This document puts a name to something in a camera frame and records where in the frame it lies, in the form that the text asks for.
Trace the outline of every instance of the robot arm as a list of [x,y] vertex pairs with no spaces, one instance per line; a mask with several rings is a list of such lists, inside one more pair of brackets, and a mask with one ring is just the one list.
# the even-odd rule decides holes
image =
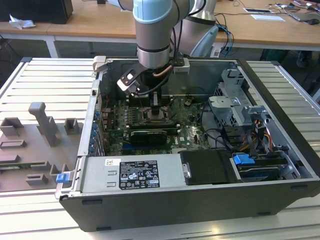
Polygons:
[[169,62],[172,28],[192,11],[195,0],[109,0],[133,12],[138,58],[147,69]]
[[[176,39],[171,34],[173,27],[176,33],[180,32],[182,24],[178,24],[179,22],[184,23],[181,31],[180,52],[193,57],[204,57],[218,33],[218,28],[214,26],[215,20],[198,20],[202,18],[203,13],[206,13],[200,11],[204,4],[211,6],[211,3],[214,2],[215,5],[216,0],[197,0],[196,4],[195,0],[108,1],[124,10],[132,11],[135,19],[139,63],[123,74],[117,82],[121,90],[127,94],[142,95],[142,93],[137,93],[140,84],[136,79],[139,76],[150,90],[168,80],[170,74],[167,73],[171,71],[174,64],[169,64],[171,39],[176,43],[180,42],[178,41],[179,34],[176,35]],[[190,16],[190,12],[199,13]]]

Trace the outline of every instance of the blue cable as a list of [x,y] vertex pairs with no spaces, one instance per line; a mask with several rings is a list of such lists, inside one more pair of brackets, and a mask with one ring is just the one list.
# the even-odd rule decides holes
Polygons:
[[230,46],[229,46],[229,48],[228,48],[228,51],[227,51],[227,53],[224,55],[224,57],[227,57],[228,54],[229,54],[229,52],[231,51],[231,48],[232,48],[232,37],[231,37],[229,31],[228,31],[226,28],[224,28],[223,26],[221,26],[221,25],[219,25],[219,24],[217,24],[217,26],[218,26],[218,28],[221,28],[222,30],[225,31],[225,33],[226,33],[227,36],[228,36],[228,42],[230,42]]

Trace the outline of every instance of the blue latch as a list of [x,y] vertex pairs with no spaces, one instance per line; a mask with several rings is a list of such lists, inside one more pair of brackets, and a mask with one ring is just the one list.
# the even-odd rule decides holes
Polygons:
[[255,164],[255,160],[249,157],[249,154],[237,154],[233,157],[236,165],[238,164]]
[[68,184],[70,173],[60,173],[56,176],[55,182],[57,184]]

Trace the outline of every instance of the power supply label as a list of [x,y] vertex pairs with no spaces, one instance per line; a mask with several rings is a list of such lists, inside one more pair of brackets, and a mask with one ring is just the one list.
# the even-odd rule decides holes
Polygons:
[[160,188],[157,161],[120,162],[119,188],[121,190]]

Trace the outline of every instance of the wooden desk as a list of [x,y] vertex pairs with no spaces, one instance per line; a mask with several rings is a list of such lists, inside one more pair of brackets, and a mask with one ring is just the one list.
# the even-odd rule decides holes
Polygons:
[[[242,0],[248,8],[267,9],[272,0]],[[290,0],[277,0],[289,4]],[[15,29],[7,22],[0,22],[0,34],[4,38],[44,40],[51,57],[59,56],[55,41],[116,42],[135,43],[135,20],[131,12],[121,12],[110,4],[93,1],[72,0],[73,14],[67,24],[35,23],[35,28]],[[242,14],[225,15],[228,29],[234,35],[234,47],[260,49],[286,49],[320,51],[320,24],[308,25],[290,16],[279,14],[285,21],[255,20],[234,2],[219,1],[216,13]],[[223,17],[217,16],[221,24]],[[214,43],[222,46],[227,40],[224,32],[219,32]]]
[[72,0],[73,14],[67,24],[51,24],[48,35],[136,38],[132,12],[121,12],[111,4]]
[[[242,0],[247,8],[268,9],[268,4],[289,4],[290,0]],[[244,6],[233,6],[232,1],[222,0],[215,7],[216,13],[239,14],[246,13]],[[235,47],[251,47],[255,45],[274,45],[273,48],[289,48],[291,50],[302,47],[315,47],[320,50],[320,24],[309,25],[299,22],[285,14],[277,14],[285,21],[255,20],[251,15],[225,15],[229,30],[234,35]],[[223,16],[217,16],[218,21],[224,24]],[[226,40],[222,34],[217,36],[217,42]]]

